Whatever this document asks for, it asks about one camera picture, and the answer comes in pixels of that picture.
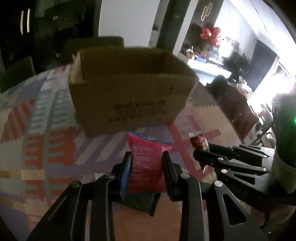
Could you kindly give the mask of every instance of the cabinet handle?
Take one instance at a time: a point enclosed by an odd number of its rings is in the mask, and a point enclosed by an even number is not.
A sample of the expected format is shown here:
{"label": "cabinet handle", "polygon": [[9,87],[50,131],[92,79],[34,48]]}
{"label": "cabinet handle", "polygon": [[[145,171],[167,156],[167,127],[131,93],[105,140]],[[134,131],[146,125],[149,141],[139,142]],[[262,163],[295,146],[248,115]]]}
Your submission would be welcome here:
{"label": "cabinet handle", "polygon": [[28,8],[28,16],[27,16],[27,32],[30,32],[30,13],[31,13],[31,9]]}
{"label": "cabinet handle", "polygon": [[23,32],[23,22],[24,22],[24,10],[22,10],[22,13],[20,15],[20,32],[22,35],[24,35],[24,32]]}
{"label": "cabinet handle", "polygon": [[209,6],[208,6],[208,9],[207,9],[207,17],[210,15],[210,13],[212,11],[212,7],[213,7],[213,4],[210,2]]}
{"label": "cabinet handle", "polygon": [[207,6],[204,7],[204,10],[203,10],[203,12],[202,12],[202,16],[201,16],[201,18],[200,18],[200,19],[202,20],[202,22],[205,20],[205,17],[206,17],[206,15],[207,15],[207,14],[205,14],[206,9],[207,9]]}

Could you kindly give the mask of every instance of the screw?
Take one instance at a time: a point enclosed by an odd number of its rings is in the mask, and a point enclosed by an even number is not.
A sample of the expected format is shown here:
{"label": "screw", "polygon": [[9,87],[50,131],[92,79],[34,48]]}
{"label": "screw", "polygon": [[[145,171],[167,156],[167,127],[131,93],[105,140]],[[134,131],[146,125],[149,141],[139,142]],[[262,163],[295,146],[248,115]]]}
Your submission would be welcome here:
{"label": "screw", "polygon": [[215,181],[214,184],[216,187],[219,187],[219,188],[223,186],[223,182],[221,181]]}
{"label": "screw", "polygon": [[73,183],[72,183],[72,187],[74,187],[74,188],[77,188],[77,187],[79,187],[80,186],[80,182],[79,181],[74,181]]}
{"label": "screw", "polygon": [[115,177],[115,175],[114,175],[113,173],[106,173],[106,174],[105,174],[105,177],[106,177],[107,179],[112,179],[113,177]]}
{"label": "screw", "polygon": [[183,179],[187,179],[189,177],[190,177],[189,174],[186,173],[186,172],[184,172],[184,173],[181,174],[181,178],[183,178]]}

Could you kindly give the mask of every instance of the pink snack package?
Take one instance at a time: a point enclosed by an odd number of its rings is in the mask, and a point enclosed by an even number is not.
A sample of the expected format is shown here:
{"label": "pink snack package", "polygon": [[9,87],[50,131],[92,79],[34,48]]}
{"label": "pink snack package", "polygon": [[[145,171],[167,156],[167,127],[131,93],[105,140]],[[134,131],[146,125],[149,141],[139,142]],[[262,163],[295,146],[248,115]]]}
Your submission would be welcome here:
{"label": "pink snack package", "polygon": [[128,193],[166,192],[162,155],[172,148],[171,143],[149,140],[129,131],[128,146],[132,153]]}

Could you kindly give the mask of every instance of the tablecloth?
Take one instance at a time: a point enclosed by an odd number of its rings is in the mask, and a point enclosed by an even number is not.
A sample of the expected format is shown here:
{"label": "tablecloth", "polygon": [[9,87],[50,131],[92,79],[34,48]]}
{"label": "tablecloth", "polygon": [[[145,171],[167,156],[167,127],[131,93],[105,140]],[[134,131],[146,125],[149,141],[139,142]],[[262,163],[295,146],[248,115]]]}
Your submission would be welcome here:
{"label": "tablecloth", "polygon": [[[94,181],[95,173],[111,171],[129,150],[127,131],[86,137],[76,121],[67,84],[69,69],[62,66],[43,72],[0,95],[0,215],[20,241],[26,240],[72,181]],[[135,131],[172,142],[172,161],[198,180],[211,183],[214,170],[209,167],[203,173],[192,156],[188,133],[195,130],[203,130],[208,142],[240,143],[200,83],[173,123]],[[178,240],[181,203],[172,203],[162,194],[153,218],[114,203],[113,217],[116,240]]]}

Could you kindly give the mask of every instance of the open cardboard box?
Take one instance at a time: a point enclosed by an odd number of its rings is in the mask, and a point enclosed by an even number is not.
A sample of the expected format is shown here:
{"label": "open cardboard box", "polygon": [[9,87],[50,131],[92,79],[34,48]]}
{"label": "open cardboard box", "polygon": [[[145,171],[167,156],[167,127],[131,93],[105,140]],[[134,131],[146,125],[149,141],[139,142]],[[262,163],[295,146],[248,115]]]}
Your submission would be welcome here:
{"label": "open cardboard box", "polygon": [[173,121],[196,85],[182,61],[160,49],[86,48],[69,88],[88,137]]}

